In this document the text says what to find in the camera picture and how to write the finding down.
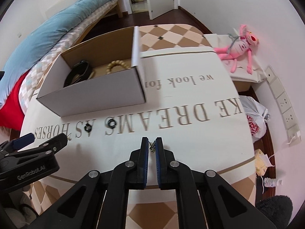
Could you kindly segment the light blue duvet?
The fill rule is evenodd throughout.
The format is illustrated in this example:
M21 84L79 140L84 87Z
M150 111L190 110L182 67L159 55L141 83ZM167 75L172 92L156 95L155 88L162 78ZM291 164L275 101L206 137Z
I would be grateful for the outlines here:
M56 13L30 33L6 61L1 79L1 106L4 106L19 78L33 68L70 31L96 21L112 0L78 0Z

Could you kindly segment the white wall socket strip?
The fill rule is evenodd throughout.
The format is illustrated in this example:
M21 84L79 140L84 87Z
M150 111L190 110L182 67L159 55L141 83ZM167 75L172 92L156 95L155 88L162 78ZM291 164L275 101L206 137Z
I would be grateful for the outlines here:
M278 105L279 111L287 133L288 145L298 144L301 142L301 131L298 120L294 112L291 101L279 77L271 66L265 70L267 83L271 89L272 95Z

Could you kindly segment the white plastic bag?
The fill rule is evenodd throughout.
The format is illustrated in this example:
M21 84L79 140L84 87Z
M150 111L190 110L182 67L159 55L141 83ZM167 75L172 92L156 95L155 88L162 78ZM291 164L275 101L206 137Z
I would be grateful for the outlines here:
M266 122L270 114L268 109L249 96L239 96L243 109L245 111L252 141L255 143L260 140L267 131Z

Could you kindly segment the red blanket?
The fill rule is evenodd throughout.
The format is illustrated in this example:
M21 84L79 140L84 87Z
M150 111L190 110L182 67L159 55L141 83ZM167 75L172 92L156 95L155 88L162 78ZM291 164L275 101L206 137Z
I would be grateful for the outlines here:
M6 103L1 108L1 127L14 129L16 131L21 130L24 120L24 113L19 102L19 91L21 84L28 73L29 71L24 73L19 78L10 95L8 96Z

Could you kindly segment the patterned table cloth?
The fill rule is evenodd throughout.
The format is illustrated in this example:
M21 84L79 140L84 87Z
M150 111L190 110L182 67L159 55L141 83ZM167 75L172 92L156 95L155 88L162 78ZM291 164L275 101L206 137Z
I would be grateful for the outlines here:
M237 90L219 58L206 47L149 50L144 54L145 104L60 118L35 92L22 133L37 146L65 133L68 145L52 176L27 192L37 213L57 201L88 171L108 171L147 137L161 137L166 149L191 169L212 169L249 202L255 202L254 147Z

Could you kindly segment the pink panther plush toy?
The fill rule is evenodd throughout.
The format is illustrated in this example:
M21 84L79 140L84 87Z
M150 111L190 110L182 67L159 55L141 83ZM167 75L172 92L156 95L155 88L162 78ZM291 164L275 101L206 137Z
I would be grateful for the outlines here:
M233 60L234 63L230 72L234 73L237 69L237 58L243 55L248 56L247 73L252 74L252 49L257 47L259 39L247 27L242 24L239 28L239 35L233 38L230 45L222 48L214 48L220 60Z

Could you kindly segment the black smart band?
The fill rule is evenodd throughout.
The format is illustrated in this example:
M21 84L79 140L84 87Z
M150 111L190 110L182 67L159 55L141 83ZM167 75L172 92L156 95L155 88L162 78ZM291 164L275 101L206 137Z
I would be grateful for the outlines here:
M73 65L71 72L64 81L64 86L67 87L82 81L89 80L94 76L95 72L88 61L81 60L77 64Z

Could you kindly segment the white cardboard box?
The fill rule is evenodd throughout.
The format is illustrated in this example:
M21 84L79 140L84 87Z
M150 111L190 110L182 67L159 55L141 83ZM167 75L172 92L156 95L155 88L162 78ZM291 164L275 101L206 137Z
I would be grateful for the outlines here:
M60 117L146 102L139 27L127 27L82 42L58 55L37 100ZM92 78L67 87L73 65L89 62Z

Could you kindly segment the brown cardboard box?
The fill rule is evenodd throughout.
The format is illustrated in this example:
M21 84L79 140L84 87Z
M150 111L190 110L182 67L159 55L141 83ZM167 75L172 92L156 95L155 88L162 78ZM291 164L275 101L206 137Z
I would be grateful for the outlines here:
M251 87L251 82L233 81L237 92L247 92Z

